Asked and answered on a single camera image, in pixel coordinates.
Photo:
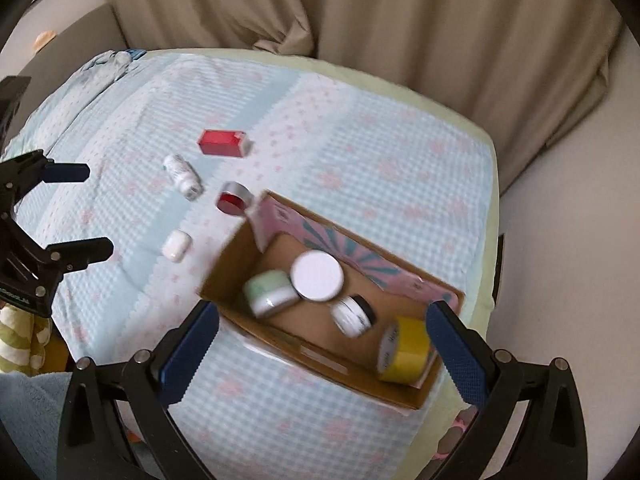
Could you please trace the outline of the white earbuds case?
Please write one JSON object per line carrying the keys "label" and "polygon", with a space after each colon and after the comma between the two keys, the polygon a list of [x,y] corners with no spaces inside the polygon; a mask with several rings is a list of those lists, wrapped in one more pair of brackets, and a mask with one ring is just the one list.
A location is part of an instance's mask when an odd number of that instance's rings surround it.
{"label": "white earbuds case", "polygon": [[192,245],[192,237],[181,230],[173,230],[162,247],[163,256],[172,263],[180,262]]}

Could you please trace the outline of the white pill bottle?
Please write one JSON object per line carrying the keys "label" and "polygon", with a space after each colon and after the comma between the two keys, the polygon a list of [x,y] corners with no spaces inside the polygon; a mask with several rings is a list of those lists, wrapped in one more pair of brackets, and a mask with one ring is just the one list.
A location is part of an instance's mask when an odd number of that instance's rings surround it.
{"label": "white pill bottle", "polygon": [[168,155],[163,160],[163,167],[175,189],[187,200],[196,200],[204,188],[200,177],[181,155]]}

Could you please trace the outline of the yellow tape roll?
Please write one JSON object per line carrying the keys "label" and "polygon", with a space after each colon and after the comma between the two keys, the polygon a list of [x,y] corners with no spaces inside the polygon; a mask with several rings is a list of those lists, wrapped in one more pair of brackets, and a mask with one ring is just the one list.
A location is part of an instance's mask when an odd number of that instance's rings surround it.
{"label": "yellow tape roll", "polygon": [[378,378],[382,382],[414,385],[430,358],[431,341],[418,318],[396,316],[383,334],[378,348]]}

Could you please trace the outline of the mint green cream jar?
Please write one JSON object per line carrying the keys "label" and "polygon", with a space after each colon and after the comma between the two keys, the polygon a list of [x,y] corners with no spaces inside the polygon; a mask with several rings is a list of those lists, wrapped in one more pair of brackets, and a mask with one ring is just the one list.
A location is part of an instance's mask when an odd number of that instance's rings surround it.
{"label": "mint green cream jar", "polygon": [[288,274],[282,270],[253,276],[243,285],[243,294],[255,318],[268,318],[300,299]]}

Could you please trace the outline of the black and white small jar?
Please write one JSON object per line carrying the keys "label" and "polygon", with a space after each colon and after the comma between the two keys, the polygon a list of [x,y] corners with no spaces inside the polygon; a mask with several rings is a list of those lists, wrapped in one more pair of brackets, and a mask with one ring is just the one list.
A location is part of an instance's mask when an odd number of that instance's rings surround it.
{"label": "black and white small jar", "polygon": [[357,338],[378,322],[371,305],[360,295],[346,296],[330,307],[333,321],[347,338]]}

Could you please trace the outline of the large white lid jar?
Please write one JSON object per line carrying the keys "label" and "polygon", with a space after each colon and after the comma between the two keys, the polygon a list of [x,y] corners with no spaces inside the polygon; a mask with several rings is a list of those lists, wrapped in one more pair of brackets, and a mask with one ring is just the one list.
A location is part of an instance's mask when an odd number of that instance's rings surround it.
{"label": "large white lid jar", "polygon": [[309,301],[333,299],[344,285],[344,271],[333,256],[321,250],[307,250],[292,263],[292,285],[299,296]]}

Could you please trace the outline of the crumpled light blue cloth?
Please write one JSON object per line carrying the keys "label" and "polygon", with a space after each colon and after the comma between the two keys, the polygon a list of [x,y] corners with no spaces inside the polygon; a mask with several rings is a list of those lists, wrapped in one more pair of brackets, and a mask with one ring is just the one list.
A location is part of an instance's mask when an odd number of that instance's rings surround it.
{"label": "crumpled light blue cloth", "polygon": [[143,49],[108,50],[96,55],[76,72],[79,80],[85,84],[111,84],[124,76],[134,67],[137,60],[143,58]]}

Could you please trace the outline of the grey sofa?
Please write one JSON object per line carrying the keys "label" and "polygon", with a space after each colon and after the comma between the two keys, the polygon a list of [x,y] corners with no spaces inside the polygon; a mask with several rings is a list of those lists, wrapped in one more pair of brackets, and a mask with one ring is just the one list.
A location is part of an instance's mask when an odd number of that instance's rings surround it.
{"label": "grey sofa", "polygon": [[127,41],[112,7],[90,11],[43,47],[18,73],[29,85],[18,109],[30,114],[85,62],[107,50],[125,50]]}

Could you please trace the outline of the blue checkered floral bedsheet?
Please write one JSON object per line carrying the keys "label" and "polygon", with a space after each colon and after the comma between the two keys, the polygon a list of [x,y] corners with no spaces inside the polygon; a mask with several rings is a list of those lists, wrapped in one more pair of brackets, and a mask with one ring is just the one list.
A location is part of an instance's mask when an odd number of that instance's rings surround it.
{"label": "blue checkered floral bedsheet", "polygon": [[[239,227],[216,205],[228,181],[256,198],[250,220],[299,231],[379,288],[386,249],[464,293],[480,282],[497,224],[494,148],[467,120],[388,82],[306,58],[155,53],[113,78],[88,63],[49,96],[6,157],[36,148],[84,162],[83,184],[43,184],[18,205],[41,244],[106,236],[112,258],[73,274],[53,314],[70,352],[121,361],[191,310]],[[412,479],[461,410],[445,373],[423,408],[349,391],[221,325],[170,412],[221,479]]]}

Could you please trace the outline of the red rectangular carton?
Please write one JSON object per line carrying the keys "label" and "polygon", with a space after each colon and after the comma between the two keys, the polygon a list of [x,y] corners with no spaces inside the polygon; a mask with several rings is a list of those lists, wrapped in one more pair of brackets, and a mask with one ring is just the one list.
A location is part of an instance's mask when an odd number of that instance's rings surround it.
{"label": "red rectangular carton", "polygon": [[204,130],[198,147],[208,156],[243,158],[250,150],[250,138],[238,130]]}

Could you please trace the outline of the red jar with silver lid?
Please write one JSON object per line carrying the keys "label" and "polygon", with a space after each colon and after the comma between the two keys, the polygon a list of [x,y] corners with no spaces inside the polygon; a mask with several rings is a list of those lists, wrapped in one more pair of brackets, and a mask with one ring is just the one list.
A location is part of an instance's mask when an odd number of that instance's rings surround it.
{"label": "red jar with silver lid", "polygon": [[253,203],[254,195],[239,182],[224,182],[217,197],[216,206],[224,214],[242,217],[247,208]]}

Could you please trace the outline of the cardboard box with pink lining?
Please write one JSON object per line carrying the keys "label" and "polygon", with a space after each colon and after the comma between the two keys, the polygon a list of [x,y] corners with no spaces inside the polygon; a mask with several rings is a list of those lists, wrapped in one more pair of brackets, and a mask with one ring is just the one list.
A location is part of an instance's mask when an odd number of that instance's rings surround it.
{"label": "cardboard box with pink lining", "polygon": [[[243,294],[253,276],[282,270],[290,277],[294,260],[307,250],[333,256],[344,271],[344,285],[325,302],[299,302],[268,318],[255,318]],[[335,325],[330,307],[352,295],[363,296],[378,322],[357,338],[347,338]],[[440,367],[431,344],[430,358],[414,385],[378,378],[378,348],[396,316],[424,321],[434,301],[453,311],[464,303],[463,292],[342,226],[273,193],[265,192],[224,244],[201,288],[202,298],[216,304],[232,325],[272,350],[330,382],[400,408],[422,408]]]}

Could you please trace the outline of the beige curtain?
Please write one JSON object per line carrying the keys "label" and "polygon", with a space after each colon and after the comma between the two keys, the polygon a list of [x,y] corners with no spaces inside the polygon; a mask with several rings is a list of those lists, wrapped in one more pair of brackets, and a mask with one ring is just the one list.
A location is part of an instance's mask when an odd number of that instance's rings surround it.
{"label": "beige curtain", "polygon": [[107,0],[128,42],[300,55],[442,103],[495,144],[508,188],[608,90],[610,0]]}

